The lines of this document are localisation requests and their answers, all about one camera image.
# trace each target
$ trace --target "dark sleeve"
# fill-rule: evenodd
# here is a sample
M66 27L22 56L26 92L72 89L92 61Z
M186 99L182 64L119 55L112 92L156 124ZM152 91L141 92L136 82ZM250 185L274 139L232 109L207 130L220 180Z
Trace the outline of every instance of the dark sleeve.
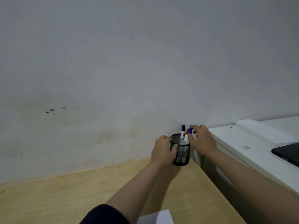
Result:
M101 204L84 217L80 224L130 224L128 220L114 207L107 204Z

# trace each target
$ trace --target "person's right arm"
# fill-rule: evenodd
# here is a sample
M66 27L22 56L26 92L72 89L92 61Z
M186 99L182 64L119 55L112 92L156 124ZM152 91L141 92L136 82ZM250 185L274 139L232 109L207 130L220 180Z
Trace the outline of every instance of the person's right arm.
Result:
M214 162L270 223L299 223L299 196L221 152L204 125L190 127L197 133L196 139L188 134L193 149Z

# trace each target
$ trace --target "hand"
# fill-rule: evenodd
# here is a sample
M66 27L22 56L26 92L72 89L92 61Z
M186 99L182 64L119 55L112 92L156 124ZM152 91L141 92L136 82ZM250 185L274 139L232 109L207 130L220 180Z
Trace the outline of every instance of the hand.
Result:
M151 162L166 166L176 159L178 145L174 145L170 151L169 143L171 140L170 137L165 135L161 135L156 139L154 149L152 150Z
M197 133L196 140L192 134L188 134L190 145L194 150L205 156L208 156L211 152L218 151L216 141L205 125L190 125L190 127L194 129L194 133Z

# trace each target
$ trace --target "gray wall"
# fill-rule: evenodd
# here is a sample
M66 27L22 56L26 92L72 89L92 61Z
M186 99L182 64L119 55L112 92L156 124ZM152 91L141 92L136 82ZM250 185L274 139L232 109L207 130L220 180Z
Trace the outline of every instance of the gray wall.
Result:
M298 21L297 0L0 0L0 183L298 114Z

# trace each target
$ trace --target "black laptop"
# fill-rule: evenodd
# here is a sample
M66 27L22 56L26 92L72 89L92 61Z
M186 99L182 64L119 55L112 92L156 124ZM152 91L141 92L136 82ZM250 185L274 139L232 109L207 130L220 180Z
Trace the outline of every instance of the black laptop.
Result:
M274 148L271 152L299 167L299 143Z

